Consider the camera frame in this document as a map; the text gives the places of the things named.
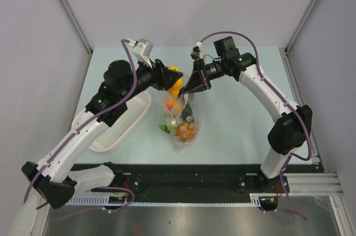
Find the orange toy pineapple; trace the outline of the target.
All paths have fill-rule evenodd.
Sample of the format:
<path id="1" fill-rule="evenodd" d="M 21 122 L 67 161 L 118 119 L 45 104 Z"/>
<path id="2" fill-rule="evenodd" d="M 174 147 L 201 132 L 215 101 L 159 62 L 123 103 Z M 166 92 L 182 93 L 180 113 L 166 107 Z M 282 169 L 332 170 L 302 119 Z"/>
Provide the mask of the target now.
<path id="1" fill-rule="evenodd" d="M 193 141 L 197 136 L 198 129 L 199 119 L 194 116 L 192 110 L 184 109 L 178 119 L 174 136 L 184 143 Z"/>

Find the clear zip top bag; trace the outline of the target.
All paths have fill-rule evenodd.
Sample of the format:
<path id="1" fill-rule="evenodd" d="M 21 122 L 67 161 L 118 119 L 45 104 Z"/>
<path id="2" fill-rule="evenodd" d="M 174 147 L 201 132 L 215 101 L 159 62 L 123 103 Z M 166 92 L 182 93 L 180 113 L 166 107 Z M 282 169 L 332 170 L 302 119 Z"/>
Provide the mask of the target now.
<path id="1" fill-rule="evenodd" d="M 199 100 L 195 94 L 173 96 L 158 93 L 157 126 L 170 140 L 176 152 L 191 145 L 200 129 Z"/>

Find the toy peach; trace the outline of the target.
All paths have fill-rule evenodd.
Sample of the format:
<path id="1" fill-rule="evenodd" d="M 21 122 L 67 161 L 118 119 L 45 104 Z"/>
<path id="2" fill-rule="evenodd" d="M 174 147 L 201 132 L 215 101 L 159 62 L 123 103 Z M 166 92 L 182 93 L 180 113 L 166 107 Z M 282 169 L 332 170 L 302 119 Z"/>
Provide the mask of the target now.
<path id="1" fill-rule="evenodd" d="M 167 98 L 164 104 L 173 115 L 177 115 L 184 108 L 184 104 L 176 97 Z"/>

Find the toy orange mango slice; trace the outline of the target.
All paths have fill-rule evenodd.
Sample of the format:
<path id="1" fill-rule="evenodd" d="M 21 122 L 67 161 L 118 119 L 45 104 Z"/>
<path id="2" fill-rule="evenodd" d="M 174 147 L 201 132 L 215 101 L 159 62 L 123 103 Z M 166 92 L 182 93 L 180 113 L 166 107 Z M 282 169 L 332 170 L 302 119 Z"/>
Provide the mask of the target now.
<path id="1" fill-rule="evenodd" d="M 176 72 L 180 72 L 180 69 L 175 66 L 171 66 L 169 67 L 169 69 Z M 183 77 L 180 77 L 167 92 L 171 96 L 178 96 L 183 83 L 184 83 Z"/>

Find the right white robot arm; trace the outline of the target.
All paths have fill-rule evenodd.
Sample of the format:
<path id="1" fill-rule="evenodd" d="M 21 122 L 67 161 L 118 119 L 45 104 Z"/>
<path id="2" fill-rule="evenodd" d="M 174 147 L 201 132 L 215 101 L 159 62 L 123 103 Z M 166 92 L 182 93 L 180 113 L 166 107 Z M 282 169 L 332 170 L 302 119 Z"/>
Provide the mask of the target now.
<path id="1" fill-rule="evenodd" d="M 193 69 L 180 94 L 194 94 L 211 89 L 211 81 L 223 76 L 233 77 L 246 87 L 264 106 L 274 122 L 268 134 L 270 150 L 260 166 L 262 175 L 256 178 L 257 187 L 270 192 L 276 187 L 276 177 L 286 168 L 290 159 L 308 161 L 312 156 L 310 132 L 312 109 L 300 106 L 277 88 L 263 71 L 258 51 L 240 53 L 232 38 L 232 32 L 214 42 L 217 58 L 204 61 L 202 43 L 196 43 L 191 51 Z"/>

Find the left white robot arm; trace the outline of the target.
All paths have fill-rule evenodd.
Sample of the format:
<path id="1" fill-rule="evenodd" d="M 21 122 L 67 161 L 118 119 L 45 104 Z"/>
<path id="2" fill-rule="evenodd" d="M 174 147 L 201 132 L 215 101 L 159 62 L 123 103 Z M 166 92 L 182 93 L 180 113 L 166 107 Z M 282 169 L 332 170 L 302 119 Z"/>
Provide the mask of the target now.
<path id="1" fill-rule="evenodd" d="M 140 62 L 113 61 L 104 81 L 77 125 L 36 163 L 26 162 L 22 172 L 42 198 L 54 209 L 64 206 L 76 193 L 92 189 L 117 191 L 123 172 L 111 162 L 91 169 L 73 171 L 78 158 L 127 111 L 126 102 L 149 87 L 169 90 L 182 72 L 170 69 L 156 59 L 152 66 Z"/>

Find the green toy watermelon ball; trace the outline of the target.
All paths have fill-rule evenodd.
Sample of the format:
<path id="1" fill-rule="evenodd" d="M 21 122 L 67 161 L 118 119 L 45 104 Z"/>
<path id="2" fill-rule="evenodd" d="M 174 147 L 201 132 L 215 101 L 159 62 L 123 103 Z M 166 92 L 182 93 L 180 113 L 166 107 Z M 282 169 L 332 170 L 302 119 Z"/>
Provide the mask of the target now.
<path id="1" fill-rule="evenodd" d="M 172 123 L 172 119 L 168 116 L 163 116 L 158 123 L 161 131 L 170 134 L 173 130 L 176 130 L 177 125 Z"/>

